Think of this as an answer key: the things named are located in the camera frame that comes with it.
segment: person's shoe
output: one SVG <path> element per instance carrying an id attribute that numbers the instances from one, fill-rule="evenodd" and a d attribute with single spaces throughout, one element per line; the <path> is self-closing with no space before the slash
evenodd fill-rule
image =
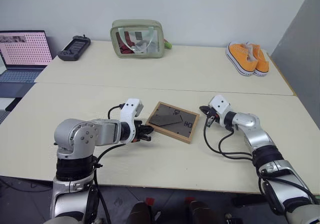
<path id="1" fill-rule="evenodd" d="M 253 47 L 232 41 L 225 49 L 225 54 L 237 71 L 244 76 L 251 76 L 258 61 L 253 56 Z"/>
<path id="2" fill-rule="evenodd" d="M 258 77 L 264 77 L 269 72 L 269 62 L 266 61 L 264 53 L 260 49 L 260 45 L 256 45 L 250 42 L 246 43 L 247 46 L 252 46 L 253 48 L 253 56 L 258 60 L 258 63 L 255 67 L 253 74 Z"/>

